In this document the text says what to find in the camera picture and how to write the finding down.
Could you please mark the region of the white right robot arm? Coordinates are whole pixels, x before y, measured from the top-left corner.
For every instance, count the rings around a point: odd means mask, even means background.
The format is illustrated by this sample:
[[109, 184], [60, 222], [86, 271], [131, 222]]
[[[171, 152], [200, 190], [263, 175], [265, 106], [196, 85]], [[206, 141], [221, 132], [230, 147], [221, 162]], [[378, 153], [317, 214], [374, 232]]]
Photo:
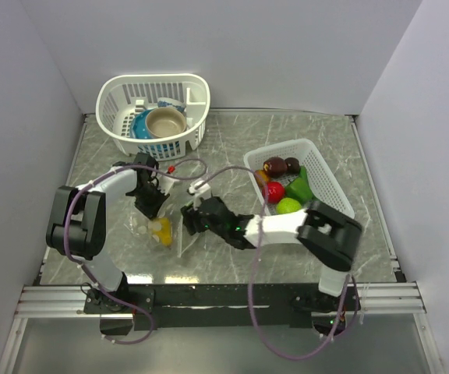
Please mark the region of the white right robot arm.
[[235, 214], [221, 198], [213, 196], [198, 206], [188, 203], [180, 212], [190, 235], [210, 231], [236, 249], [303, 245], [323, 264], [317, 304], [330, 311], [342, 303], [343, 285], [352, 270], [363, 232], [355, 219], [318, 200], [293, 213], [261, 217]]

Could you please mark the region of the clear polka dot zip bag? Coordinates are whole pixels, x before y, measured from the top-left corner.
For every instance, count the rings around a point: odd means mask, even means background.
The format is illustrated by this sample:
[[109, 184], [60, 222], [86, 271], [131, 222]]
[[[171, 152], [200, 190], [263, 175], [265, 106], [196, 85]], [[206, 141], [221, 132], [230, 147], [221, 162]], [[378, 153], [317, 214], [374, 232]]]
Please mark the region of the clear polka dot zip bag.
[[149, 219], [135, 207], [129, 211], [127, 228], [137, 237], [158, 249], [168, 249], [174, 256], [181, 258], [201, 237], [191, 235], [183, 224], [180, 206], [164, 203], [157, 216]]

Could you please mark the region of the dark maroon fake fig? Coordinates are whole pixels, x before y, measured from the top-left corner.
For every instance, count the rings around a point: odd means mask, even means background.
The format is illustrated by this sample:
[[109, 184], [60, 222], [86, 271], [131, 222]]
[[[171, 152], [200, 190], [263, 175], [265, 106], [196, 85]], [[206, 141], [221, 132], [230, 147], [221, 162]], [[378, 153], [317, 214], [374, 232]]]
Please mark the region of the dark maroon fake fig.
[[281, 157], [270, 157], [264, 161], [263, 170], [271, 178], [280, 178], [287, 172], [288, 166]]

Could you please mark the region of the green fake bell pepper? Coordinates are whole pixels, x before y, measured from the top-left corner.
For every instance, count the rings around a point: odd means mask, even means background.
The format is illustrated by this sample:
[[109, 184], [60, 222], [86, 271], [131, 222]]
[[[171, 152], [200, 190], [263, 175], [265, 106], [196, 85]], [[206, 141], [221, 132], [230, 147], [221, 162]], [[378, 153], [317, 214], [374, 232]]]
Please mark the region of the green fake bell pepper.
[[285, 196], [295, 199], [302, 205], [313, 199], [314, 194], [309, 186], [308, 174], [305, 166], [300, 167], [298, 177], [290, 181], [285, 187]]

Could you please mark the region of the red fake fruit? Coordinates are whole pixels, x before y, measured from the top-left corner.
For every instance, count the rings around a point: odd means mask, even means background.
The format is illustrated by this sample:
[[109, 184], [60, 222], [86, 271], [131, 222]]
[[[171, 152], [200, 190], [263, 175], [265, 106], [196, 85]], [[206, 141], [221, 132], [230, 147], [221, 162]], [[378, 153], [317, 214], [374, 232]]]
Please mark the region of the red fake fruit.
[[262, 188], [262, 195], [270, 204], [277, 204], [285, 197], [285, 188], [280, 182], [271, 181]]

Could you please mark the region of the green fake apple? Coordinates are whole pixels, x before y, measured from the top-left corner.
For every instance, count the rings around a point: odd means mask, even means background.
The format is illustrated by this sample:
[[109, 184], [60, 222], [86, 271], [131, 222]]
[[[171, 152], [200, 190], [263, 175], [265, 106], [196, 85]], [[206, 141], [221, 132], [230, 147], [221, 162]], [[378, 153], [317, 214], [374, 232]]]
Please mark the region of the green fake apple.
[[276, 206], [277, 214], [294, 213], [301, 209], [302, 209], [302, 204], [299, 201], [297, 201], [296, 199], [289, 198], [289, 197], [285, 197], [285, 198], [281, 199]]

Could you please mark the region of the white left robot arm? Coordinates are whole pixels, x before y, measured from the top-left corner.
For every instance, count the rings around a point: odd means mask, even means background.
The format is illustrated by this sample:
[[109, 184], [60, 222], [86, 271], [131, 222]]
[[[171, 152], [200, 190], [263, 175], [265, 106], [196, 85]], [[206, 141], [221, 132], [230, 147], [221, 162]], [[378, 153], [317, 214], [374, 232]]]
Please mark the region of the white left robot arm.
[[113, 313], [123, 312], [133, 296], [126, 275], [113, 263], [105, 248], [107, 208], [123, 196], [134, 198], [145, 218], [157, 217], [169, 197], [158, 177], [155, 158], [138, 153], [132, 163], [118, 162], [87, 184], [61, 186], [52, 204], [46, 244], [79, 265], [102, 295], [102, 304]]

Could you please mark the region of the brown fake kiwi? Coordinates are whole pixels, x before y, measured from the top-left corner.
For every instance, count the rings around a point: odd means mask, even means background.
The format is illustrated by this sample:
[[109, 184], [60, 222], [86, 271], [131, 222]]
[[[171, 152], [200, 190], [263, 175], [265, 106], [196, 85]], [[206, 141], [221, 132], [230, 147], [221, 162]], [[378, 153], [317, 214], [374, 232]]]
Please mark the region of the brown fake kiwi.
[[262, 189], [267, 183], [270, 181], [270, 177], [263, 169], [259, 169], [254, 171], [254, 178], [256, 180], [257, 185]]

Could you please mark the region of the dark purple fake plum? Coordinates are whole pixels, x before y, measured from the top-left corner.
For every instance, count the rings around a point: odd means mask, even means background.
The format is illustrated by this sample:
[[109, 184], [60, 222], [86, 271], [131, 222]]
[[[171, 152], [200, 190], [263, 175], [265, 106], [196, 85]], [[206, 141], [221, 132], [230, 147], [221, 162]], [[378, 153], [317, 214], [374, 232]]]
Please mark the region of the dark purple fake plum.
[[290, 175], [298, 175], [301, 169], [299, 160], [295, 157], [285, 158], [286, 172]]

